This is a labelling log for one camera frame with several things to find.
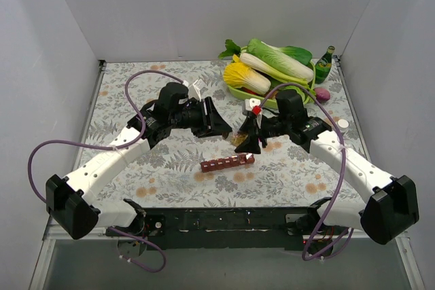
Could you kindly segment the clear bottle of yellow pills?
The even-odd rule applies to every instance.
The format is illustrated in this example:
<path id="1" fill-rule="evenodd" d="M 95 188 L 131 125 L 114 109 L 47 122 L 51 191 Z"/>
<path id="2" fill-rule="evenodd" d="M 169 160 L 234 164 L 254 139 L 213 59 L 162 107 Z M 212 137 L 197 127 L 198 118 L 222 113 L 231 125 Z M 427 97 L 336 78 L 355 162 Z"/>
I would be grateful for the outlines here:
<path id="1" fill-rule="evenodd" d="M 243 143 L 248 137 L 247 133 L 240 133 L 240 132 L 236 132 L 236 133 L 232 133 L 228 139 L 229 139 L 229 143 L 235 147 L 238 147 L 241 143 Z"/>

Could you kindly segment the dark red weekly pill organizer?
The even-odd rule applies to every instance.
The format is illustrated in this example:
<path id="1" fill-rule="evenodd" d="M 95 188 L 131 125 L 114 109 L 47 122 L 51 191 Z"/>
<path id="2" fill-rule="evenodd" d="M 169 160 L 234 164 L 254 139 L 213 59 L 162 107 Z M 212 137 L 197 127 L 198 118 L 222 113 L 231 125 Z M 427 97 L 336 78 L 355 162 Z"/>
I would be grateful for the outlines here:
<path id="1" fill-rule="evenodd" d="M 226 170 L 229 168 L 236 168 L 239 166 L 245 166 L 253 164 L 255 157 L 251 153 L 240 153 L 225 158 L 218 158 L 203 161 L 200 163 L 202 173 L 210 173 L 217 170 Z"/>

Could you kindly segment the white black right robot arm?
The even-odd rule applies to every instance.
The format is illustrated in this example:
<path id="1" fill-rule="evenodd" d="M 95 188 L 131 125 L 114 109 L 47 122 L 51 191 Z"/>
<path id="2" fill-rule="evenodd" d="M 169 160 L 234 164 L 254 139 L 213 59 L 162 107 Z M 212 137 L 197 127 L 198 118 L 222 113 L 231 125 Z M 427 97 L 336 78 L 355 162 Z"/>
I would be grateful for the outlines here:
<path id="1" fill-rule="evenodd" d="M 339 174 L 339 183 L 347 182 L 360 195 L 364 206 L 341 204 L 336 196 L 312 204 L 297 223 L 308 224 L 316 234 L 331 226 L 364 231 L 378 244 L 387 244 L 419 221 L 417 190 L 406 175 L 394 177 L 377 168 L 352 148 L 345 147 L 338 128 L 318 117 L 311 117 L 295 90 L 277 93 L 278 114 L 262 115 L 262 103 L 245 100 L 245 121 L 239 131 L 246 139 L 237 153 L 259 154 L 269 138 L 287 135 L 291 142 L 327 164 Z"/>

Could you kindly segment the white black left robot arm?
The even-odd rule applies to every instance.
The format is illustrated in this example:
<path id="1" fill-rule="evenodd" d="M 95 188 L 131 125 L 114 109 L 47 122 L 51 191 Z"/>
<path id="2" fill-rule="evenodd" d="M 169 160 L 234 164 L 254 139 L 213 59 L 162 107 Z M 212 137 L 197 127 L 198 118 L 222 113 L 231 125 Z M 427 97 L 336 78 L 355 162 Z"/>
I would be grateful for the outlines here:
<path id="1" fill-rule="evenodd" d="M 158 99 L 145 104 L 110 143 L 83 166 L 64 177 L 46 181 L 50 216 L 78 240 L 96 227 L 121 227 L 136 236 L 145 226 L 144 210 L 132 200 L 99 202 L 99 193 L 130 163 L 149 152 L 174 129 L 188 129 L 197 138 L 228 136 L 232 128 L 220 116 L 211 97 L 198 100 L 189 89 L 170 82 Z"/>

